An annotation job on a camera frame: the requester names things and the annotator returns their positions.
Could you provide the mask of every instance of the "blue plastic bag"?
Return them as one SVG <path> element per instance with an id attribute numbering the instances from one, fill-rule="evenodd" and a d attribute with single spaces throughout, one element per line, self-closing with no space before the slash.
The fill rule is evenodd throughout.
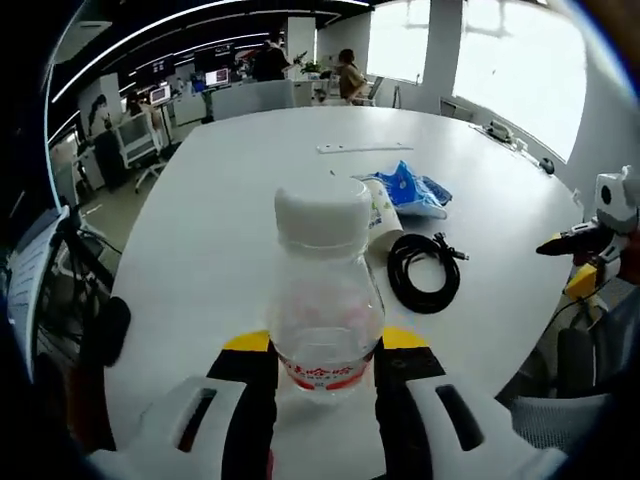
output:
<path id="1" fill-rule="evenodd" d="M 415 175 L 402 160 L 392 174 L 376 172 L 359 178 L 380 180 L 398 214 L 447 218 L 447 211 L 443 207 L 451 200 L 451 194 L 429 177 Z"/>

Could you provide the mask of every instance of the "paper cup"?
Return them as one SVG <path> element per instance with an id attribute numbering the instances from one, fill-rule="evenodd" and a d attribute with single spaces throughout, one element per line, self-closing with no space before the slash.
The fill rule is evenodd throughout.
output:
<path id="1" fill-rule="evenodd" d="M 388 253 L 395 241 L 403 235 L 402 225 L 384 184 L 375 178 L 363 182 L 371 192 L 372 198 L 369 250 Z"/>

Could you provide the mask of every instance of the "round table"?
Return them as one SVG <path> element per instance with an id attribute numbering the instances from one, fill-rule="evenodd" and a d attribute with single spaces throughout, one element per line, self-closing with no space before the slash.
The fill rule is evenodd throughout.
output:
<path id="1" fill-rule="evenodd" d="M 393 142 L 413 150 L 324 155 L 317 150 L 326 144 Z M 131 232 L 113 295 L 127 302 L 132 320 L 120 359 L 105 371 L 119 447 L 135 434 L 150 402 L 188 376 L 205 375 L 228 339 L 265 328 L 273 253 L 279 248 L 273 195 L 287 176 L 392 171 L 399 160 L 453 194 L 447 220 L 412 220 L 406 230 L 444 231 L 448 243 L 470 260 L 459 262 L 461 286 L 453 303 L 435 315 L 415 314 L 399 304 L 384 265 L 374 265 L 386 323 L 425 337 L 448 373 L 473 379 L 491 395 L 506 385 L 544 332 L 570 272 L 570 258 L 535 253 L 551 234 L 581 221 L 582 210 L 568 189 L 457 120 L 367 107 L 265 112 L 193 130 Z M 431 289 L 443 276 L 442 268 L 428 261 L 412 266 L 411 274 Z M 370 396 L 365 402 L 372 406 Z M 335 443 L 352 447 L 377 434 L 375 418 L 359 428 L 335 435 Z M 310 431 L 307 424 L 297 434 L 312 436 Z M 344 449 L 345 462 L 368 458 L 368 447 L 359 453 L 350 448 Z M 325 463 L 329 470 L 345 468 Z M 379 463 L 363 478 L 379 470 Z"/>

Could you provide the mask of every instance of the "window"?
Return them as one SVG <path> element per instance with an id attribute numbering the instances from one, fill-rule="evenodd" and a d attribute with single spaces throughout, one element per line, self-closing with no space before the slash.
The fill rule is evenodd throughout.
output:
<path id="1" fill-rule="evenodd" d="M 557 13 L 510 0 L 469 0 L 464 24 L 454 95 L 568 159 L 587 83 L 579 31 Z"/>
<path id="2" fill-rule="evenodd" d="M 376 7 L 371 15 L 369 75 L 422 82 L 430 9 L 430 0 L 405 0 Z"/>

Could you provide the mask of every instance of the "bottle label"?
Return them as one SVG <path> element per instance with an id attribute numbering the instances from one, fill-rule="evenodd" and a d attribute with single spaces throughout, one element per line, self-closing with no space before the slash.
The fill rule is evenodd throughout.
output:
<path id="1" fill-rule="evenodd" d="M 280 361 L 296 384 L 306 390 L 339 390 L 355 384 L 364 375 L 373 358 L 373 351 L 351 362 L 334 363 L 331 366 L 302 365 L 282 355 Z"/>

